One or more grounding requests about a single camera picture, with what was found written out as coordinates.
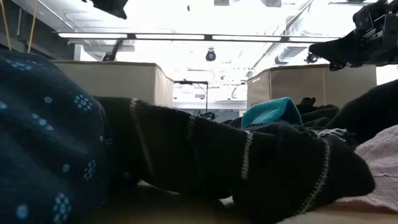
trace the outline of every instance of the dome camera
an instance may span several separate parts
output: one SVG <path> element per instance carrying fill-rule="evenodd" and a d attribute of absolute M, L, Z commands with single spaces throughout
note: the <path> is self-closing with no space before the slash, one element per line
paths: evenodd
<path fill-rule="evenodd" d="M 216 60 L 216 53 L 213 49 L 209 49 L 206 54 L 206 61 L 212 62 L 214 60 Z"/>

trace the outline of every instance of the ceiling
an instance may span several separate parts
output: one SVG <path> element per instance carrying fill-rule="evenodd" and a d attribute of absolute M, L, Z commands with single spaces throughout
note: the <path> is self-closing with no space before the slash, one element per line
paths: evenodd
<path fill-rule="evenodd" d="M 13 1 L 30 13 L 34 11 L 35 0 Z M 58 32 L 341 37 L 354 28 L 352 15 L 360 8 L 335 4 L 345 0 L 282 0 L 282 7 L 266 7 L 265 0 L 230 0 L 230 6 L 215 6 L 214 0 L 129 0 L 124 8 L 127 19 L 123 20 L 95 9 L 89 1 L 38 1 L 38 19 Z M 78 43 L 101 59 L 115 41 Z M 308 44 L 129 40 L 126 46 L 118 60 L 158 63 L 175 80 L 239 82 L 247 74 L 276 64 L 303 63 Z M 214 62 L 205 60 L 209 48 L 216 53 Z"/>

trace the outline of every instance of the pink fabric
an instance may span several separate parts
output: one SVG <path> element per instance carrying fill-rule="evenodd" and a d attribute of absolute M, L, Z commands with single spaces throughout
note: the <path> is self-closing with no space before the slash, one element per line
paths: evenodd
<path fill-rule="evenodd" d="M 369 165 L 376 188 L 362 197 L 348 197 L 337 202 L 362 202 L 398 212 L 398 125 L 387 128 L 356 148 Z"/>

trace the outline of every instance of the white dot pattern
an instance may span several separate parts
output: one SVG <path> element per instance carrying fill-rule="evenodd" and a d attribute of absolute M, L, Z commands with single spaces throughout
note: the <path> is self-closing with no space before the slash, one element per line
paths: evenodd
<path fill-rule="evenodd" d="M 34 62 L 34 61 L 26 60 L 26 62 L 32 63 L 32 64 L 34 64 L 34 65 L 42 66 L 41 63 L 37 63 L 37 62 Z"/>
<path fill-rule="evenodd" d="M 16 215 L 18 219 L 24 220 L 29 215 L 29 208 L 26 204 L 18 205 L 16 209 Z"/>
<path fill-rule="evenodd" d="M 51 125 L 48 124 L 46 119 L 41 118 L 39 115 L 37 114 L 32 114 L 32 118 L 33 120 L 36 120 L 36 122 L 43 127 L 44 129 L 48 130 L 48 131 L 53 131 L 53 127 Z"/>
<path fill-rule="evenodd" d="M 72 209 L 69 198 L 64 194 L 60 193 L 55 197 L 55 204 L 53 206 L 53 222 L 56 224 L 65 223 L 68 219 L 68 215 Z"/>
<path fill-rule="evenodd" d="M 5 110 L 7 108 L 8 108 L 7 104 L 0 100 L 0 110 Z"/>
<path fill-rule="evenodd" d="M 65 164 L 65 165 L 63 165 L 63 167 L 62 167 L 62 171 L 63 171 L 63 172 L 68 172 L 68 171 L 69 171 L 69 168 L 70 168 L 69 164 Z"/>
<path fill-rule="evenodd" d="M 52 98 L 49 97 L 49 96 L 46 96 L 46 97 L 44 98 L 44 101 L 45 101 L 46 103 L 51 103 L 51 102 L 52 102 Z"/>
<path fill-rule="evenodd" d="M 75 97 L 75 104 L 79 109 L 82 109 L 83 111 L 89 111 L 92 109 L 93 103 L 85 98 L 83 95 L 78 95 Z"/>
<path fill-rule="evenodd" d="M 113 138 L 108 138 L 105 140 L 105 148 L 109 149 L 113 144 Z"/>
<path fill-rule="evenodd" d="M 95 159 L 93 159 L 92 161 L 88 162 L 83 177 L 85 180 L 90 180 L 91 178 L 93 178 L 93 175 L 95 173 L 95 169 L 96 169 L 96 162 Z"/>
<path fill-rule="evenodd" d="M 20 70 L 22 72 L 32 70 L 32 66 L 30 66 L 30 65 L 28 65 L 26 63 L 21 63 L 21 62 L 18 62 L 18 61 L 15 61 L 15 60 L 9 60 L 9 59 L 7 59 L 6 62 L 9 65 L 11 65 L 11 67 L 13 67 L 15 69 L 18 69 L 18 70 Z"/>

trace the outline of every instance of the beige box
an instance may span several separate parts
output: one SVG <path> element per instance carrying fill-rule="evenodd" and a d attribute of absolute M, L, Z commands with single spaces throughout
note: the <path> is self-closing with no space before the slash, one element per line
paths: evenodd
<path fill-rule="evenodd" d="M 341 108 L 376 85 L 376 67 L 372 65 L 337 72 L 329 71 L 329 65 L 275 67 L 248 80 L 248 108 L 285 96 L 296 104 L 315 97 L 315 106 Z"/>
<path fill-rule="evenodd" d="M 155 63 L 53 60 L 60 70 L 93 96 L 138 98 L 173 107 L 174 81 Z"/>

